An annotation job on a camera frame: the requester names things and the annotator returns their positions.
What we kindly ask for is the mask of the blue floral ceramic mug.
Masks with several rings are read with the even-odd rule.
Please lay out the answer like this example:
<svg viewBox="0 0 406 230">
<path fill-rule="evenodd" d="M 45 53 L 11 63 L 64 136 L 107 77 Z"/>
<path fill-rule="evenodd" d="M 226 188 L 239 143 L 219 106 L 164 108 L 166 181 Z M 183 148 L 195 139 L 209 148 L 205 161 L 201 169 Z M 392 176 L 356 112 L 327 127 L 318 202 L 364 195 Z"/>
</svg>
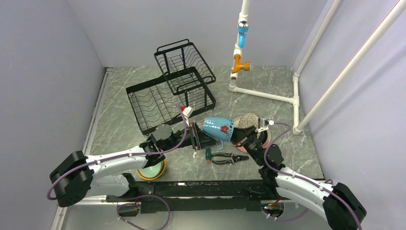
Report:
<svg viewBox="0 0 406 230">
<path fill-rule="evenodd" d="M 220 147 L 214 150 L 222 150 L 224 143 L 231 140 L 235 121 L 223 117 L 206 117 L 203 122 L 203 132 L 220 141 Z"/>
</svg>

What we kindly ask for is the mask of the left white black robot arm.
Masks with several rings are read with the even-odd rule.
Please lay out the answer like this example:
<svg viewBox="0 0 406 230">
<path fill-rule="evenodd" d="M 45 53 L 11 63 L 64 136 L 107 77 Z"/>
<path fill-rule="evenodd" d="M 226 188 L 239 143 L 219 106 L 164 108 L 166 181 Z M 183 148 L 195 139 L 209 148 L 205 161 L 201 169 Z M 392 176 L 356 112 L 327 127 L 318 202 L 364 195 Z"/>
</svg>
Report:
<svg viewBox="0 0 406 230">
<path fill-rule="evenodd" d="M 146 141 L 127 150 L 105 155 L 86 156 L 80 151 L 68 155 L 51 173 L 49 200 L 59 207 L 72 206 L 89 196 L 109 195 L 125 201 L 136 198 L 138 188 L 128 170 L 155 166 L 165 154 L 178 148 L 191 147 L 193 151 L 219 144 L 219 140 L 204 133 L 197 124 L 173 132 L 170 125 L 156 127 Z"/>
</svg>

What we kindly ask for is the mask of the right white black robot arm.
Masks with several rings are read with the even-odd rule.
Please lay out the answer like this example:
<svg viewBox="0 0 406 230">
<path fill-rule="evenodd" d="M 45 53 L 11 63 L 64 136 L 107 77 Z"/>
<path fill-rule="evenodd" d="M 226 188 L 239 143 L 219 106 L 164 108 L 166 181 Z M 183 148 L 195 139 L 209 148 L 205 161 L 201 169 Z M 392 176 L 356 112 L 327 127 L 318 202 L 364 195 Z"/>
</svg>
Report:
<svg viewBox="0 0 406 230">
<path fill-rule="evenodd" d="M 280 147 L 272 140 L 263 147 L 254 126 L 232 128 L 230 142 L 243 147 L 255 163 L 270 199 L 288 198 L 317 213 L 333 230 L 360 230 L 367 215 L 358 198 L 343 183 L 329 184 L 301 175 L 283 164 Z"/>
</svg>

